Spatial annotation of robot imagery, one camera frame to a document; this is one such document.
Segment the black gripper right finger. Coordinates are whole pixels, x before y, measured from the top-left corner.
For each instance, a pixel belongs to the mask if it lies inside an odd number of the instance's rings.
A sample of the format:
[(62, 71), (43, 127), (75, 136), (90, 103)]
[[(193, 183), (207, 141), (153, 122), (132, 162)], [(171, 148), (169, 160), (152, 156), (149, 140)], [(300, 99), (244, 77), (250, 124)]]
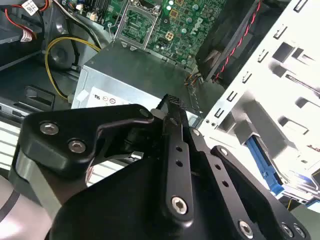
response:
[(309, 240), (306, 228), (224, 147), (209, 148), (177, 99), (191, 161), (194, 219), (182, 240)]

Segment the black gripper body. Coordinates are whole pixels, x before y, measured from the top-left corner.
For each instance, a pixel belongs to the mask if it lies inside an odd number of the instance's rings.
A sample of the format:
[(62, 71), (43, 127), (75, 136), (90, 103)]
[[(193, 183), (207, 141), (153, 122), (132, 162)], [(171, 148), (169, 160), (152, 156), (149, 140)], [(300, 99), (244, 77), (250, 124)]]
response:
[(192, 224), (174, 224), (158, 203), (164, 164), (138, 160), (76, 194), (54, 219), (52, 240), (182, 240)]

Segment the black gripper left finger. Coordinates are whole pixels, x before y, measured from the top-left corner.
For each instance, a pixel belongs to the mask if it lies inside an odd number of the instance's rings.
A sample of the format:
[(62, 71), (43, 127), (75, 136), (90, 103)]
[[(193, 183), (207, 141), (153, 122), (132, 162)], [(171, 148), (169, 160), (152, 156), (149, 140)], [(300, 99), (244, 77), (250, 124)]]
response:
[(165, 95), (153, 112), (139, 104), (38, 112), (24, 118), (11, 169), (27, 183), (54, 220), (63, 205), (86, 188), (88, 169), (107, 144), (112, 153), (139, 148), (141, 162), (164, 164), (158, 206), (173, 224), (194, 220), (185, 109)]

